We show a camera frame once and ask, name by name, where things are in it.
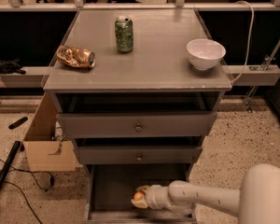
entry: black stand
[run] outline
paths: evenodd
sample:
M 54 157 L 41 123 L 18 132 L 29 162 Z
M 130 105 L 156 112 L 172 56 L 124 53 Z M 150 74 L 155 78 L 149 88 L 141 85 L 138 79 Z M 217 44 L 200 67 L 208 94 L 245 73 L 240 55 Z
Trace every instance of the black stand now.
M 9 152 L 9 155 L 7 157 L 7 160 L 0 172 L 0 189 L 2 188 L 2 185 L 6 179 L 6 176 L 7 176 L 7 173 L 8 173 L 8 170 L 11 166 L 11 163 L 13 162 L 15 156 L 16 156 L 16 153 L 19 149 L 21 145 L 21 142 L 20 141 L 16 141 L 14 144 L 13 144 L 13 147 L 11 148 L 10 152 Z

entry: speckled floor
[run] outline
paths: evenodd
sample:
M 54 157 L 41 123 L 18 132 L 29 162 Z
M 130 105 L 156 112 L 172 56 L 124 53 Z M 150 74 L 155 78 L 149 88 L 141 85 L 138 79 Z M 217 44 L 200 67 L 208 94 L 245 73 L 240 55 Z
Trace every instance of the speckled floor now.
M 21 105 L 19 102 L 15 106 L 6 103 L 0 108 L 0 158 L 3 160 L 14 141 L 22 140 L 39 100 L 24 103 Z M 222 100 L 215 125 L 203 142 L 202 156 L 190 174 L 191 183 L 238 189 L 245 172 L 254 164 L 265 162 L 280 167 L 278 117 L 261 98 L 256 97 L 251 105 L 254 112 L 247 113 L 241 100 Z M 8 125 L 23 116 L 27 116 L 28 121 L 11 131 Z M 13 166 L 28 169 L 25 151 L 16 155 Z M 77 168 L 75 172 L 53 175 L 54 188 L 47 192 L 38 188 L 30 174 L 9 172 L 7 181 L 22 188 L 42 223 L 82 223 L 88 195 L 88 179 L 84 170 Z M 47 174 L 37 174 L 36 178 L 43 187 L 49 186 Z M 198 205 L 196 215 L 200 223 L 204 224 L 237 223 L 235 217 L 201 205 Z M 0 192 L 2 223 L 38 223 L 22 194 L 10 184 L 5 184 Z

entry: drawer handle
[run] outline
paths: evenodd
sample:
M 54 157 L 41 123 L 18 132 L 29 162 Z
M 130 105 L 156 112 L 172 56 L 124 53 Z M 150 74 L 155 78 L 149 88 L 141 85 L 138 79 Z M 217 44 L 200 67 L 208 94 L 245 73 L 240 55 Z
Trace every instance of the drawer handle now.
M 134 126 L 134 129 L 137 131 L 137 132 L 142 132 L 142 126 L 140 123 L 137 123 L 135 126 Z
M 143 159 L 143 158 L 142 158 L 142 155 L 141 155 L 141 154 L 138 154 L 137 157 L 136 157 L 136 160 L 137 160 L 137 161 L 141 161 L 142 159 Z

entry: white bowl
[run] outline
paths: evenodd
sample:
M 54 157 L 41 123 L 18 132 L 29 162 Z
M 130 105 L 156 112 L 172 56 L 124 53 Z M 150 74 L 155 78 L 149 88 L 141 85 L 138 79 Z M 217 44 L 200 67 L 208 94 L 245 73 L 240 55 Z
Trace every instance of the white bowl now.
M 225 48 L 216 41 L 196 39 L 188 42 L 189 62 L 198 70 L 208 70 L 220 63 L 226 54 Z

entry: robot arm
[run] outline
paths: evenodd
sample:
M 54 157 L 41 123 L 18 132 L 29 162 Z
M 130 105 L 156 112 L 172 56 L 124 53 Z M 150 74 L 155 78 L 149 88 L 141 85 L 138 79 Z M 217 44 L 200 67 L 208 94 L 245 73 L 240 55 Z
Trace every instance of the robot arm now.
M 241 190 L 200 187 L 174 181 L 168 187 L 143 186 L 132 203 L 139 208 L 190 214 L 194 203 L 238 217 L 239 224 L 280 224 L 280 169 L 259 164 L 246 173 Z

